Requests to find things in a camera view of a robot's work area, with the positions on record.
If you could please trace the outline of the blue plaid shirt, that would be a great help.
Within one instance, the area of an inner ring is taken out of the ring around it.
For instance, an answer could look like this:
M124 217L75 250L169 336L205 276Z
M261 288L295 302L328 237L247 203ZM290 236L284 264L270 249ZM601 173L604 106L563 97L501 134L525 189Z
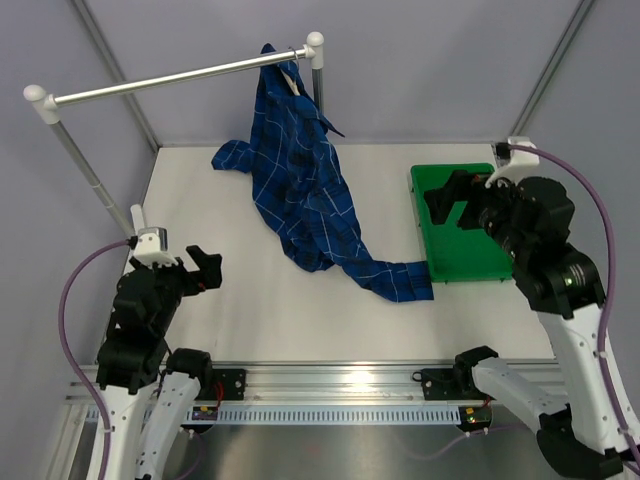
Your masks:
M279 69L283 63L261 67L250 137L223 144L213 168L250 175L258 213L302 270L337 266L360 288L390 302L433 300L426 262L376 260L368 251L327 137L335 128L305 86L303 96L291 93Z

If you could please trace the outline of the white hanger with metal hook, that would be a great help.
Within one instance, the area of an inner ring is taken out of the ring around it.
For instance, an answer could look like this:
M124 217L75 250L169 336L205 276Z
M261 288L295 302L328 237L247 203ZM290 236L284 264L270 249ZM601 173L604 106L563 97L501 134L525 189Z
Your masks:
M279 69L291 93L296 97L300 97L305 94L304 85L299 82L300 56L292 46L288 46L287 50L293 54L293 59L283 63Z

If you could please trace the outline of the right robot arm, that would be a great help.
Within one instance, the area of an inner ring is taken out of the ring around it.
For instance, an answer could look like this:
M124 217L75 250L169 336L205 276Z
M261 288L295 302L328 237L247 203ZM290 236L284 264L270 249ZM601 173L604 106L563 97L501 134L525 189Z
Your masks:
M602 375L614 360L599 329L605 293L593 261L568 241L574 203L556 180L505 178L454 171L423 195L431 221L440 225L457 202L457 225L482 230L512 260L512 277L547 334L567 397L553 397L512 370L497 352L476 347L455 357L452 383L462 396L489 397L535 435L549 466L572 479L608 479L623 472L639 444L639 421L620 376Z

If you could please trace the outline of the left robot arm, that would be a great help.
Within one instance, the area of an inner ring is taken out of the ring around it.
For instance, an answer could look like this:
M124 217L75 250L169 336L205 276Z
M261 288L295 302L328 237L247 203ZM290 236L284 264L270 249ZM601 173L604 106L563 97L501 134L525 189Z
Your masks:
M165 336L181 301L222 284L222 257L186 249L182 261L133 269L116 286L106 339L98 353L96 405L103 431L94 441L91 479L158 479L181 417L215 384L208 352L169 349Z

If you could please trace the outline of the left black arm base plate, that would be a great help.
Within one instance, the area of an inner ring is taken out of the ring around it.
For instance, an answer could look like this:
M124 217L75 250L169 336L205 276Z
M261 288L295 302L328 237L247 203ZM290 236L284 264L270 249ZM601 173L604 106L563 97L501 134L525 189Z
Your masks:
M247 371L240 368L214 368L204 377L197 400L243 401Z

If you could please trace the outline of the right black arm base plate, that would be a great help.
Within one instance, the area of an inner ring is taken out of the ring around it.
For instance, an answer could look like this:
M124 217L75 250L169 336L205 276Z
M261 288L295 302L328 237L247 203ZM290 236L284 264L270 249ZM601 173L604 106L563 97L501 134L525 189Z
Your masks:
M424 368L414 371L412 380L420 384L425 400L485 401L488 399L486 394L475 387L461 383L455 377L453 367Z

